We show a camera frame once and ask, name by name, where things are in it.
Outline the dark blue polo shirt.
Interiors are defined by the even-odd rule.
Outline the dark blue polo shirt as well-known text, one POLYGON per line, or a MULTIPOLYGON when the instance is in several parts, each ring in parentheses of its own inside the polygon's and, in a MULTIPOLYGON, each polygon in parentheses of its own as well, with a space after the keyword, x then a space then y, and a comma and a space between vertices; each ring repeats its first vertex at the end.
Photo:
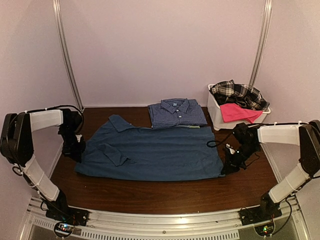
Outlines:
POLYGON ((111 115, 86 141, 75 172, 129 181, 178 182, 221 177, 223 162, 207 142, 209 126, 152 129, 111 115))

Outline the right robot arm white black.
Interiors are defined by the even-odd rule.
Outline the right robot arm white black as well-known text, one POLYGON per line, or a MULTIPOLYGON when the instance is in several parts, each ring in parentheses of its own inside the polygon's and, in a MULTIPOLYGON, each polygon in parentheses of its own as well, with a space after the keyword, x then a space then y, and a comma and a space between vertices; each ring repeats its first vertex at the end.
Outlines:
POLYGON ((248 159, 263 149, 272 169, 278 173, 277 184, 261 197, 262 206, 256 210, 259 220, 266 221, 276 212, 276 204, 286 197, 297 194, 298 199, 320 200, 308 184, 315 186, 320 179, 320 122, 308 123, 240 123, 232 130, 239 143, 237 149, 226 144, 223 148, 225 161, 221 173, 229 175, 249 167, 248 159))

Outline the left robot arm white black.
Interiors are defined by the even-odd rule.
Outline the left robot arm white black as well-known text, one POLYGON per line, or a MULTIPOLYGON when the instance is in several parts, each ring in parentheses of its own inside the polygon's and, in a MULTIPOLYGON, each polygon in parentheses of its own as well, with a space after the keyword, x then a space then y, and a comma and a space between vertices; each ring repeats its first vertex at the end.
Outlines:
POLYGON ((80 134, 84 121, 82 111, 73 105, 8 113, 0 135, 0 153, 12 164, 13 171, 24 177, 31 188, 45 200, 55 202, 63 198, 63 194, 36 159, 33 133, 57 127, 58 135, 63 140, 62 155, 80 163, 86 148, 84 137, 80 134))

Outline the white plastic laundry bin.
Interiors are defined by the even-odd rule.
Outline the white plastic laundry bin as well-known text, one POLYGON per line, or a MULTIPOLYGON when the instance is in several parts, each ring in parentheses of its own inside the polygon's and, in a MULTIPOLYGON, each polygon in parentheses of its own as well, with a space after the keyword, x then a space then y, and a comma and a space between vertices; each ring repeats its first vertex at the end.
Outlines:
MULTIPOLYGON (((212 87, 214 84, 209 84, 207 86, 208 91, 209 88, 212 87)), ((207 101, 207 109, 209 112, 209 115, 211 117, 212 123, 213 123, 213 128, 218 131, 221 129, 233 129, 237 124, 240 123, 245 123, 245 124, 250 124, 249 122, 245 120, 240 120, 240 121, 232 121, 232 122, 224 122, 221 114, 221 109, 220 105, 216 102, 215 98, 213 95, 210 93, 208 94, 208 101, 207 101)), ((254 124, 260 124, 264 121, 266 116, 271 113, 270 106, 268 107, 267 111, 263 111, 262 115, 254 122, 254 124)))

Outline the light patterned folded garment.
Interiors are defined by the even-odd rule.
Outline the light patterned folded garment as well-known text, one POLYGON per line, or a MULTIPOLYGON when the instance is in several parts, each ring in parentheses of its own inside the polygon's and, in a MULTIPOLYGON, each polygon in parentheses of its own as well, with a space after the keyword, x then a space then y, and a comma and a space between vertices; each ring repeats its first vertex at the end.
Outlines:
POLYGON ((199 125, 178 125, 177 128, 188 128, 188 129, 199 129, 201 128, 199 125))

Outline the pink cloth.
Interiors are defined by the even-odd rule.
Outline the pink cloth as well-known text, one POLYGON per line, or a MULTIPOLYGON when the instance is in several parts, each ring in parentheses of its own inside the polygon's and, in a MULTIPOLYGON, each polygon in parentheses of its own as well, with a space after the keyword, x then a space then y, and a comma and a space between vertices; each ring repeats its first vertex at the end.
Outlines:
POLYGON ((246 121, 253 124, 262 114, 262 110, 242 108, 235 103, 226 103, 220 106, 222 119, 225 123, 246 121))

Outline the black white plaid shirt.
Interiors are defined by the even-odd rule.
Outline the black white plaid shirt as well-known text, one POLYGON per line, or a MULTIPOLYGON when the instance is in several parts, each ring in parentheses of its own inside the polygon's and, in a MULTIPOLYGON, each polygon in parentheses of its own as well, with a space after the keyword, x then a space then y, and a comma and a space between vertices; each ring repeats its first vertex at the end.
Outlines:
POLYGON ((209 88, 219 106, 236 104, 243 109, 266 112, 270 103, 261 92, 248 84, 238 84, 234 80, 222 81, 209 88))

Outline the blue checked folded shirt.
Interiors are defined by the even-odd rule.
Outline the blue checked folded shirt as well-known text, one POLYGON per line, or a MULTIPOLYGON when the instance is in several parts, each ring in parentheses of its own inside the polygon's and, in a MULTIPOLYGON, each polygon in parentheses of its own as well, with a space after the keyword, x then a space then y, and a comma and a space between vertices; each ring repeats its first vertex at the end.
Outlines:
POLYGON ((196 99, 163 99, 147 107, 151 126, 154 129, 207 125, 205 114, 196 99))

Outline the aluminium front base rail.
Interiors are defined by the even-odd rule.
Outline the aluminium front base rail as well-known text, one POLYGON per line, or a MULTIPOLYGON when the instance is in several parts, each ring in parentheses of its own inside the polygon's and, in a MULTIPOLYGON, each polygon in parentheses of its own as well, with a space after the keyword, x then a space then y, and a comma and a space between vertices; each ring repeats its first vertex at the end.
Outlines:
POLYGON ((65 240, 309 240, 295 197, 280 205, 282 215, 244 225, 246 208, 191 214, 126 214, 89 210, 85 226, 61 231, 65 240))

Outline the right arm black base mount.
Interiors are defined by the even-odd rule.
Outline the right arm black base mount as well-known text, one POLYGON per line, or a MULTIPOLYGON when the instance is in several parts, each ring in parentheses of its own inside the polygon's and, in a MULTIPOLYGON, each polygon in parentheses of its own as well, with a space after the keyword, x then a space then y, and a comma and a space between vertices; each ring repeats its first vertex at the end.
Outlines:
POLYGON ((280 209, 280 204, 276 203, 270 209, 264 208, 264 206, 259 205, 255 207, 242 207, 239 211, 239 218, 241 220, 242 226, 254 225, 254 230, 258 236, 267 238, 280 232, 286 225, 277 229, 275 218, 282 216, 282 211, 280 209))

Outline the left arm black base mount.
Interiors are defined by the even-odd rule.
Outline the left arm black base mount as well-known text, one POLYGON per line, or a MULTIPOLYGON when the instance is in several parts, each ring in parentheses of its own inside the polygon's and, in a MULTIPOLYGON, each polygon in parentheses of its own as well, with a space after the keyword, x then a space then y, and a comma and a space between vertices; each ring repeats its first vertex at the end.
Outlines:
POLYGON ((76 227, 85 227, 87 225, 89 211, 73 207, 70 207, 69 210, 69 214, 64 214, 55 208, 46 210, 45 216, 57 221, 54 224, 53 232, 58 238, 67 238, 74 232, 76 227))

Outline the left aluminium frame post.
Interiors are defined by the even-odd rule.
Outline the left aluminium frame post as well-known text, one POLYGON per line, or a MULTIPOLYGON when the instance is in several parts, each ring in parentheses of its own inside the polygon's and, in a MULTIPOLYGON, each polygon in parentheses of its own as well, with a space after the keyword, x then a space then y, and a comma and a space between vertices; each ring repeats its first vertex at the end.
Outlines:
POLYGON ((54 13, 55 22, 56 22, 57 34, 60 42, 60 48, 62 52, 63 62, 66 69, 67 78, 68 78, 76 105, 80 110, 83 111, 84 106, 83 106, 79 89, 76 83, 76 79, 75 79, 75 75, 74 75, 74 71, 71 63, 71 58, 68 50, 68 44, 67 44, 67 39, 66 39, 66 34, 65 34, 64 24, 63 24, 63 16, 61 12, 61 3, 59 0, 53 0, 52 6, 53 6, 53 13, 54 13))

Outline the aluminium frame post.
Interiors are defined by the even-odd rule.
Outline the aluminium frame post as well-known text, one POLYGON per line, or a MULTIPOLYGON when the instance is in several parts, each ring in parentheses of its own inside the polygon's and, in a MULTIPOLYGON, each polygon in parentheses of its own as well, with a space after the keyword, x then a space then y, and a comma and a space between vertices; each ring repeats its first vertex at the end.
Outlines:
POLYGON ((83 106, 79 89, 76 83, 76 79, 75 79, 75 75, 74 75, 74 71, 71 63, 71 58, 68 50, 68 44, 67 44, 67 39, 66 39, 66 34, 65 34, 64 24, 63 24, 63 16, 61 12, 61 3, 59 0, 53 0, 52 6, 53 6, 53 13, 54 13, 55 22, 56 22, 57 34, 60 42, 60 48, 62 52, 63 62, 66 69, 67 78, 68 78, 76 105, 80 110, 83 111, 84 106, 83 106))
POLYGON ((265 49, 268 34, 269 34, 271 18, 272 18, 272 10, 273 10, 273 1, 265 0, 257 50, 256 50, 253 68, 252 68, 251 76, 249 80, 250 86, 254 86, 257 81, 260 66, 262 63, 264 49, 265 49))

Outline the right aluminium frame post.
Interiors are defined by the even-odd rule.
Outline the right aluminium frame post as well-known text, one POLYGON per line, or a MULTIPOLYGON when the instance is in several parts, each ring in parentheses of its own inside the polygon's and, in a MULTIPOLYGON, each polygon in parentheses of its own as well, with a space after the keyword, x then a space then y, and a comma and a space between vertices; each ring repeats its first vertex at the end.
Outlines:
POLYGON ((254 86, 257 81, 260 66, 262 63, 264 49, 265 49, 268 34, 269 34, 271 18, 272 18, 272 10, 273 10, 273 1, 265 0, 257 50, 256 50, 253 68, 252 68, 251 76, 249 80, 250 86, 254 86))

